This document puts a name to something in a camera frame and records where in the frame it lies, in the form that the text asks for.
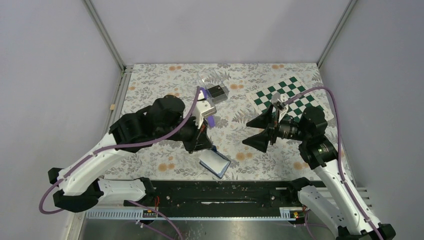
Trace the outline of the purple plastic handle tool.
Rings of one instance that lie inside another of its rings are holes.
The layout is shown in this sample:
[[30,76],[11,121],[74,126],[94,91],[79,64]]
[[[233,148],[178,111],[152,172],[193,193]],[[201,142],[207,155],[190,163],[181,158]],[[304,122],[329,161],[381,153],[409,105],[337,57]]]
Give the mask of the purple plastic handle tool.
[[208,97],[207,91],[203,87],[200,87],[197,103],[193,111],[193,115],[196,117],[195,122],[197,127],[200,129],[204,121],[207,122],[210,128],[215,127],[216,124],[213,115],[216,113],[217,109],[213,100]]

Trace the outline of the navy blue card holder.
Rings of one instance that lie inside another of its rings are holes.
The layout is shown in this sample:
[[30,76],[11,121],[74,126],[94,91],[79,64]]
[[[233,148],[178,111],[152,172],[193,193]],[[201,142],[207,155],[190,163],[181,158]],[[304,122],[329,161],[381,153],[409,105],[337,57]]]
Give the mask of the navy blue card holder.
[[231,161],[217,149],[212,148],[201,152],[199,163],[216,177],[222,179]]

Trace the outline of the clear plastic card box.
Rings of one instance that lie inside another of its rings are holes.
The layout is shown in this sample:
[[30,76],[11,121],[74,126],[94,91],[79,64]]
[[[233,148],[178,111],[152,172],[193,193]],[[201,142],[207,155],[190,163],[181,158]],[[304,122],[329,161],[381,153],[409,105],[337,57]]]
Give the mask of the clear plastic card box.
[[215,70],[198,73],[197,77],[200,87],[209,102],[216,105],[228,99],[229,90]]

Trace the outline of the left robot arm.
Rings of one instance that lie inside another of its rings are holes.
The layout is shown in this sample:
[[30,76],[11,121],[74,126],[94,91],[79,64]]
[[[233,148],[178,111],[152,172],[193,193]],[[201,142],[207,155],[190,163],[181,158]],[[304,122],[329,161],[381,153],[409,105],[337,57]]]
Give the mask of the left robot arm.
[[207,118],[217,111],[214,103],[200,93],[187,115],[184,110],[180,98],[166,95],[124,114],[76,163],[48,171],[54,205],[59,211],[79,213],[100,203],[152,204],[156,194],[149,178],[108,180],[102,175],[122,159],[163,140],[181,142],[188,153],[211,149]]

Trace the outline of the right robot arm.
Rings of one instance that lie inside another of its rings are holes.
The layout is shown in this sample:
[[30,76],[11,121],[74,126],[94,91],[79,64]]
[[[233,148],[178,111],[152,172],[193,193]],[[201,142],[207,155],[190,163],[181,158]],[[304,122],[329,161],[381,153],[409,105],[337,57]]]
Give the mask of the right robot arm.
[[325,136],[328,123],[324,112],[309,106],[296,122],[280,119],[281,111],[270,106],[266,112],[250,120],[247,127],[262,131],[242,143],[265,153],[277,138],[299,141],[301,158],[324,183],[335,203],[323,197],[305,177],[290,182],[287,201],[293,206],[302,204],[308,207],[337,240],[392,240],[396,236],[392,225],[381,223],[347,178],[341,157]]

